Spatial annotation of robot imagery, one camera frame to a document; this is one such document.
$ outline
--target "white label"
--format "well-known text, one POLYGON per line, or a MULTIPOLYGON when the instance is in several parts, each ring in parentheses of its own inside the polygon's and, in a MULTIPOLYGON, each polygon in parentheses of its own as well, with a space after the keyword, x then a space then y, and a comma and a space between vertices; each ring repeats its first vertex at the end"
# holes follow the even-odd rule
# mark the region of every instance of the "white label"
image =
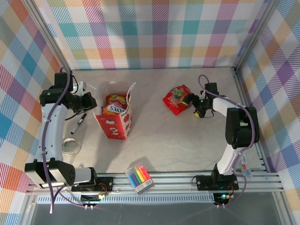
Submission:
POLYGON ((248 163, 247 163, 247 160, 246 160, 246 156, 245 156, 244 154, 243 154, 242 157, 240 158, 240 161, 241 161, 242 164, 245 164, 245 165, 248 164, 248 163))
POLYGON ((117 107, 117 106, 115 106, 115 105, 110 105, 110 106, 108 107, 108 111, 113 112, 113 113, 122 113, 122 112, 125 111, 125 109, 122 109, 122 108, 117 107))
POLYGON ((137 186, 135 188, 136 192, 139 193, 140 191, 142 191, 144 188, 146 188, 147 186, 153 184, 153 181, 151 179, 146 180, 144 183, 140 184, 139 186, 137 186))

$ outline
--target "yellow marker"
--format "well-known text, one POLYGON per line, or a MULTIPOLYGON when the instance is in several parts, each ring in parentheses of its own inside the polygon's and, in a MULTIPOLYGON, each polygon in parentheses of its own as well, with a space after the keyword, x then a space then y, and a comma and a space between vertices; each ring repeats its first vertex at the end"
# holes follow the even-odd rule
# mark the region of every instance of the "yellow marker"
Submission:
POLYGON ((141 179, 142 182, 145 182, 144 177, 141 175, 141 172, 138 170, 138 168, 135 167, 135 171, 137 173, 137 175, 139 175, 139 178, 141 179))

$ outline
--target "white table surface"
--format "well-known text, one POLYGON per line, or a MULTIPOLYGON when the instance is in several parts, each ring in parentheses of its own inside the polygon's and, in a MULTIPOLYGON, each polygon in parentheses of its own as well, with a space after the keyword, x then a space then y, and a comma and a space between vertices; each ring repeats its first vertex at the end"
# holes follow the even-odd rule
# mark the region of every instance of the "white table surface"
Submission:
MULTIPOLYGON (((175 116, 162 101, 172 88, 183 84, 199 94, 200 74, 217 82, 220 94, 240 102, 230 68, 74 71, 78 81, 93 87, 111 81, 128 86, 136 82, 132 91, 133 124, 127 140, 113 140, 107 139, 92 111, 74 135, 70 131, 80 116, 66 121, 65 137, 74 137, 82 149, 74 157, 64 157, 64 161, 75 167, 93 166, 98 173, 124 172, 134 162, 144 163, 149 171, 212 170, 226 147, 225 117, 216 112, 213 118, 200 119, 193 115, 193 107, 175 116)), ((95 94, 90 86, 88 91, 95 94)), ((246 157, 250 168, 261 167, 255 147, 246 157)))

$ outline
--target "black marker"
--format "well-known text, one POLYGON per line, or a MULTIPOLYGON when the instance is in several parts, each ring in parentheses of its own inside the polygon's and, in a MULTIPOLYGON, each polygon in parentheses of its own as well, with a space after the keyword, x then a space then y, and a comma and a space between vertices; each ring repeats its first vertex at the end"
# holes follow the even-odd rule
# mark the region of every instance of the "black marker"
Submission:
POLYGON ((77 128, 79 127, 79 125, 83 122, 83 120, 84 120, 85 117, 86 117, 86 113, 80 118, 80 120, 77 122, 76 126, 71 131, 72 135, 75 133, 75 131, 77 130, 77 128))

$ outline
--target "orange marker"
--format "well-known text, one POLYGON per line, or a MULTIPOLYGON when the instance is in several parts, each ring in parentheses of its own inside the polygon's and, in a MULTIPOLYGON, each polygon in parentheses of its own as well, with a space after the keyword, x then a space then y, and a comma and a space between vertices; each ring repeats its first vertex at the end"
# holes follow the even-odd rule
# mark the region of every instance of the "orange marker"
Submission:
POLYGON ((145 176, 143 170, 142 170, 139 166, 138 166, 138 169, 139 169, 139 171, 140 171, 142 177, 144 178, 144 180, 148 180, 147 177, 145 176))
POLYGON ((148 172, 146 171, 145 167, 143 167, 142 165, 139 166, 139 168, 143 171, 144 175, 146 176, 147 180, 151 179, 151 177, 149 176, 148 172))

